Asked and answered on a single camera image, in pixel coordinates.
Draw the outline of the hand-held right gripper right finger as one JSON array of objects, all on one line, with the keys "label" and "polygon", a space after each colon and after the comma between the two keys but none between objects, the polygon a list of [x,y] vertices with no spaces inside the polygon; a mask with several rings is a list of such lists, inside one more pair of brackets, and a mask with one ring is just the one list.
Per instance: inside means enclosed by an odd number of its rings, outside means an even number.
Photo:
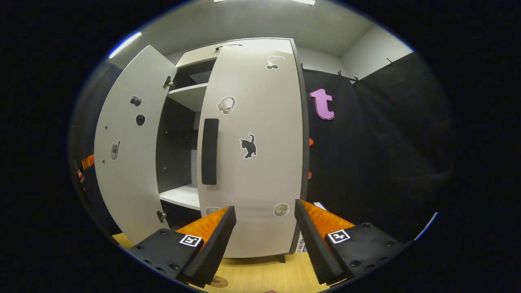
[{"label": "hand-held right gripper right finger", "polygon": [[295,201],[294,215],[320,284],[363,278],[412,244],[397,241],[372,223],[354,225],[301,199]]}]

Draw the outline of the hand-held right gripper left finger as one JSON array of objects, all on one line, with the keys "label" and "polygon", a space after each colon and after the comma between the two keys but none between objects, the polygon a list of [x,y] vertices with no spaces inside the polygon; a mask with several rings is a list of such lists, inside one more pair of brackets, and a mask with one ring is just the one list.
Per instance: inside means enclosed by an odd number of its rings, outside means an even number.
[{"label": "hand-held right gripper left finger", "polygon": [[214,279],[235,226],[235,208],[227,206],[178,230],[159,229],[129,252],[169,278],[204,288]]}]

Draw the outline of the white cabinet door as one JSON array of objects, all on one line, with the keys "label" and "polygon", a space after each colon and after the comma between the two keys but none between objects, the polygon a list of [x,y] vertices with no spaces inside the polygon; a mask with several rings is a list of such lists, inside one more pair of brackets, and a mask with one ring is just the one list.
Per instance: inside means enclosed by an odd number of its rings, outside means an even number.
[{"label": "white cabinet door", "polygon": [[[243,39],[215,59],[201,108],[197,188],[202,215],[234,206],[225,258],[291,254],[294,204],[305,195],[307,125],[290,39]],[[204,120],[219,119],[217,184],[201,183]]]},{"label": "white cabinet door", "polygon": [[138,244],[168,224],[162,209],[156,174],[156,145],[167,78],[177,67],[151,45],[119,75],[97,121],[94,140],[99,190],[117,226]]}]

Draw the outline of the white cabinet shelf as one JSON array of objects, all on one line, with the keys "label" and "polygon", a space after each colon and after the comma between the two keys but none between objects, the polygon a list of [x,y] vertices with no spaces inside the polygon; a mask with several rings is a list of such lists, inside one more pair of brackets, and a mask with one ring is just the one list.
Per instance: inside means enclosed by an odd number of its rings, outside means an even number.
[{"label": "white cabinet shelf", "polygon": [[159,197],[165,202],[200,211],[198,189],[192,185],[164,191],[159,194]]},{"label": "white cabinet shelf", "polygon": [[207,83],[171,90],[167,97],[193,112],[201,112]]}]

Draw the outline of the white cabinet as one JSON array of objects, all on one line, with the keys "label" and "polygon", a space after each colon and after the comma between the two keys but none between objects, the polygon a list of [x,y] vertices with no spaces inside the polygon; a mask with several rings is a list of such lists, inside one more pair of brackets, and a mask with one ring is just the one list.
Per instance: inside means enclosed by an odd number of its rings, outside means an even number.
[{"label": "white cabinet", "polygon": [[187,50],[175,65],[156,145],[162,203],[201,216],[234,206],[226,258],[297,252],[309,123],[294,40],[232,39]]}]

